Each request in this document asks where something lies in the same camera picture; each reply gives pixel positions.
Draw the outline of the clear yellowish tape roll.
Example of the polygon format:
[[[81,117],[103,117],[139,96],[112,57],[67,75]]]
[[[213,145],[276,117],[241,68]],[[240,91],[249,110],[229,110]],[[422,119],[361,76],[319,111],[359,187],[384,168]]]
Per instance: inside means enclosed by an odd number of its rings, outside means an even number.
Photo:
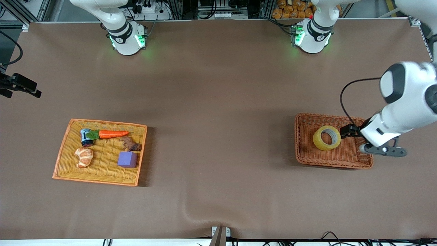
[[[323,141],[323,134],[327,134],[331,138],[331,143]],[[325,125],[319,128],[313,135],[314,145],[322,151],[329,151],[337,148],[341,143],[340,132],[333,126]]]

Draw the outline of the brown wicker basket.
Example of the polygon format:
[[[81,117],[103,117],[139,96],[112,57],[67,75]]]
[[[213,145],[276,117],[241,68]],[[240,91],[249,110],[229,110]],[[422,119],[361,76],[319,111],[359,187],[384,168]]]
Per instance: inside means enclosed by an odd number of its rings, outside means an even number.
[[[373,156],[359,151],[359,146],[365,143],[362,137],[341,139],[340,145],[329,151],[319,150],[313,143],[314,133],[322,126],[333,126],[339,131],[349,123],[346,116],[315,113],[295,115],[295,156],[298,162],[312,166],[370,169],[373,166]],[[331,143],[327,134],[323,134],[322,139]]]

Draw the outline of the small printed can black lid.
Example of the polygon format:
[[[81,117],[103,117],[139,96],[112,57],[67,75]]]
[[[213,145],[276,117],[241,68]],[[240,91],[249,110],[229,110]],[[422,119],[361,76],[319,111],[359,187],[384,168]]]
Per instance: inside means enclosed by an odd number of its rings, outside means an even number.
[[[83,128],[80,131],[80,134],[81,134],[81,145],[83,147],[91,147],[94,144],[94,141],[86,136],[90,131],[91,131],[91,129],[89,129],[89,128]]]

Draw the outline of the toy croissant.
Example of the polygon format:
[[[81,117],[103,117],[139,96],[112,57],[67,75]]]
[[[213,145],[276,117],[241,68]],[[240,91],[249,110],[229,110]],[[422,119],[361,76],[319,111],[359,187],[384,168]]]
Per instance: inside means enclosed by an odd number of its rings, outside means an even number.
[[[88,167],[94,157],[93,151],[86,147],[76,149],[74,154],[79,158],[79,162],[76,164],[77,168]]]

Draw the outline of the orange toy carrot green leaves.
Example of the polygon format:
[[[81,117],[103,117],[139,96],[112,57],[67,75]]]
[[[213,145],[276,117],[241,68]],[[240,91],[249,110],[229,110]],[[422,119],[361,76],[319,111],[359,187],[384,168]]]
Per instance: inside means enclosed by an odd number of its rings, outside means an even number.
[[[110,131],[110,130],[90,130],[85,134],[85,137],[90,140],[109,139],[128,136],[128,131]]]

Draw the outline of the yellow wicker basket orange rim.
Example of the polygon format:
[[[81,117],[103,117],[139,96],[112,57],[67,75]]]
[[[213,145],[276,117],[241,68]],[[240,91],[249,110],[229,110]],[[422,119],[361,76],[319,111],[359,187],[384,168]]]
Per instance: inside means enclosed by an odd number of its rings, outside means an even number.
[[[134,168],[124,168],[117,165],[119,153],[122,152],[122,141],[119,138],[95,140],[90,147],[93,158],[88,167],[79,168],[79,157],[75,151],[81,148],[81,129],[108,131],[128,131],[134,142],[141,144],[142,149],[137,151],[137,162]],[[147,125],[101,121],[91,119],[71,119],[68,123],[64,138],[53,171],[53,179],[104,183],[111,185],[138,186],[144,157]]]

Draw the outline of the brown toy animal figure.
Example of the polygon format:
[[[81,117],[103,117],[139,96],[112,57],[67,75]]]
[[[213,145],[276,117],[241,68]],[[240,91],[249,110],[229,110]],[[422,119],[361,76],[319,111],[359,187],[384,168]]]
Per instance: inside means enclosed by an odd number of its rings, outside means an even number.
[[[122,141],[122,147],[127,151],[141,151],[142,145],[136,143],[130,136],[123,136],[120,138]]]

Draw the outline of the purple foam cube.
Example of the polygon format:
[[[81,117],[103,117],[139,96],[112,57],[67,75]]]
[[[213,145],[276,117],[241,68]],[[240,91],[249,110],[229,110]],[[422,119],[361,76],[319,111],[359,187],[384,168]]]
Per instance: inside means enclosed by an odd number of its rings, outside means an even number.
[[[136,168],[138,155],[131,151],[120,152],[118,156],[117,166],[122,168]]]

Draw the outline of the small metal electronics box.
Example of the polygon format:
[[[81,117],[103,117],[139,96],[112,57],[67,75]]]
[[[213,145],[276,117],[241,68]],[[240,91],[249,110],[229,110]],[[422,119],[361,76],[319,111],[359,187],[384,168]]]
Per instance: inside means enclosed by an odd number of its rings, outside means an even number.
[[[294,47],[300,46],[306,34],[304,27],[302,25],[292,25],[290,33],[292,45]]]

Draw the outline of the white power strip black plugs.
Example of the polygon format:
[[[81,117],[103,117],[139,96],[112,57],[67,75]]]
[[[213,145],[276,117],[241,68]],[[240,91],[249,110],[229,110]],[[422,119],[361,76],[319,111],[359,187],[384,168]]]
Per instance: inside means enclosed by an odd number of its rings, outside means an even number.
[[[165,6],[159,0],[129,0],[134,14],[154,14],[161,12]]]

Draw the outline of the orange packets pile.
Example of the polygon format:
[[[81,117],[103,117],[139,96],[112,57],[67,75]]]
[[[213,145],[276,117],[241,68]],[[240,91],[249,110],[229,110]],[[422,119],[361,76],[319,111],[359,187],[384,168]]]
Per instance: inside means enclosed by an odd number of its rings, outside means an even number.
[[[311,18],[316,6],[310,0],[275,0],[273,19]]]

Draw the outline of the brown table cloth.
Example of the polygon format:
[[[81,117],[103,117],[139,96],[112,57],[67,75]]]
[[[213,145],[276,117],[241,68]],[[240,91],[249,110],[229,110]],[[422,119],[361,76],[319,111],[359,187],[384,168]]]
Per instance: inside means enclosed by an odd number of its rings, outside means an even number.
[[[98,23],[32,23],[8,67],[41,98],[0,97],[0,239],[437,237],[437,124],[368,170],[301,165],[297,113],[399,61],[430,60],[406,19],[340,20],[319,54],[266,20],[156,23],[122,56]],[[148,126],[140,186],[52,178],[70,119]]]

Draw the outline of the aluminium frame profile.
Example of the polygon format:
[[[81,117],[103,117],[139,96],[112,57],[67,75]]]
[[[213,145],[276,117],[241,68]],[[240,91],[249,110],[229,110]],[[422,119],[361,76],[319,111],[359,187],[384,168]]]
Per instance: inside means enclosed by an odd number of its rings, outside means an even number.
[[[44,21],[52,0],[0,0],[0,26],[29,26]]]

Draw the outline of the metal bracket with brown post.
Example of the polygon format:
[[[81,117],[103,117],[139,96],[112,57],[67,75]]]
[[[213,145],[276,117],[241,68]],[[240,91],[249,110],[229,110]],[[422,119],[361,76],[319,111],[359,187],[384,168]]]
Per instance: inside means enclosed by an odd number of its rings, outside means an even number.
[[[231,230],[229,227],[212,227],[212,239],[209,246],[226,246],[229,237],[231,237]]]

